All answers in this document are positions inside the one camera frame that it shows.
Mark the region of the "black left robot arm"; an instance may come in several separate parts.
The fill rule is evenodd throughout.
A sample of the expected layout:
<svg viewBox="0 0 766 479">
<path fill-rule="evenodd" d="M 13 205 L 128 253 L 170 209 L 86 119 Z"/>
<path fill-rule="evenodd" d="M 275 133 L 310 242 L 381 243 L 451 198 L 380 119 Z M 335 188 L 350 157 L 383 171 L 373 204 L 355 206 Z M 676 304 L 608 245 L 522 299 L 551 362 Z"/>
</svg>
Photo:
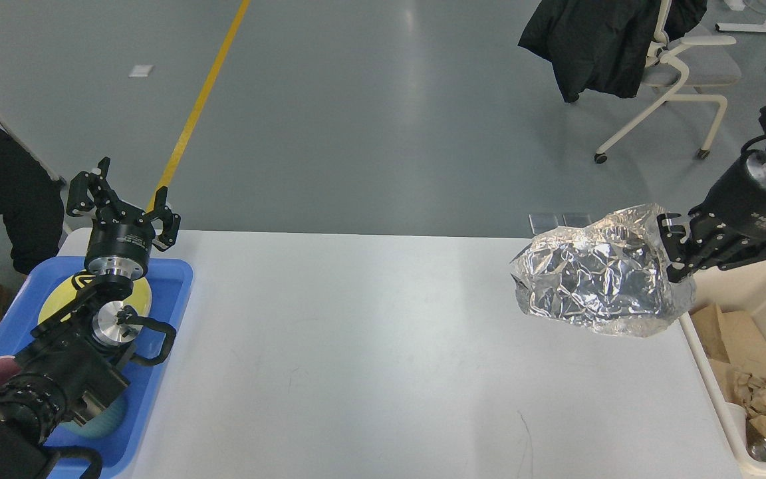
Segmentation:
<svg viewBox="0 0 766 479">
<path fill-rule="evenodd" d="M 176 328 L 124 304 L 110 319 L 103 307 L 123 303 L 147 274 L 153 248 L 176 242 L 182 218 L 167 205 L 168 188 L 155 191 L 152 209 L 118 197 L 105 157 L 70 182 L 66 212 L 91 215 L 93 230 L 83 261 L 94 279 L 31 331 L 15 355 L 19 372 L 0 385 L 0 478 L 46 478 L 63 458 L 84 460 L 83 478 L 100 477 L 103 459 L 85 446 L 47 446 L 62 422 L 97 418 L 118 400 L 132 362 L 158 366 L 170 355 Z"/>
</svg>

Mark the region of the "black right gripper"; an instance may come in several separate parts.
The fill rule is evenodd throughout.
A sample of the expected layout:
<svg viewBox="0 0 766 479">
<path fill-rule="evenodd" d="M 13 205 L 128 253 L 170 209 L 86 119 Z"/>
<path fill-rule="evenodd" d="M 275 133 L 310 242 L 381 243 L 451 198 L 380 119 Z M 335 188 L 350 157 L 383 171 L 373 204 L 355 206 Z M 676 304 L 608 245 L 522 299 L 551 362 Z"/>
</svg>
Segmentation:
<svg viewBox="0 0 766 479">
<path fill-rule="evenodd" d="M 675 213 L 656 216 L 669 282 L 678 284 L 699 270 L 766 261 L 766 152 L 737 160 L 690 216 L 688 222 Z M 751 239 L 733 241 L 733 234 Z"/>
</svg>

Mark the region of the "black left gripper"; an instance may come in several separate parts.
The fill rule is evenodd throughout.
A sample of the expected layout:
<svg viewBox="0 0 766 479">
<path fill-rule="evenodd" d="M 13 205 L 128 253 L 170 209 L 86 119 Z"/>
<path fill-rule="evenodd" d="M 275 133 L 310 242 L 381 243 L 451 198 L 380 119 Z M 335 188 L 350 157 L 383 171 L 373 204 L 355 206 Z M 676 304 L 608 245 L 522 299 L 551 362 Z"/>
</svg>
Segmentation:
<svg viewBox="0 0 766 479">
<path fill-rule="evenodd" d="M 83 267 L 91 275 L 121 275 L 133 280 L 147 274 L 152 246 L 167 251 L 176 244 L 182 216 L 167 203 L 168 187 L 155 191 L 144 225 L 121 224 L 121 200 L 107 176 L 110 158 L 104 157 L 89 172 L 70 180 L 66 200 L 68 216 L 91 216 L 95 221 Z"/>
</svg>

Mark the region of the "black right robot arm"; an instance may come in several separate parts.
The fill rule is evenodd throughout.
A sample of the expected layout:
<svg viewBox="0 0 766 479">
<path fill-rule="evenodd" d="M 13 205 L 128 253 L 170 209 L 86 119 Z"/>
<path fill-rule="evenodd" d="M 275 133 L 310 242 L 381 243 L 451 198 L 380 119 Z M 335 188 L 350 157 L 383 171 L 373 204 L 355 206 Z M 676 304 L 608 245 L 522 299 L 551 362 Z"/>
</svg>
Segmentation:
<svg viewBox="0 0 766 479">
<path fill-rule="evenodd" d="M 672 283 L 699 270 L 766 261 L 766 105 L 758 121 L 763 133 L 742 146 L 702 203 L 689 211 L 687 224 L 679 224 L 677 214 L 657 217 Z"/>
</svg>

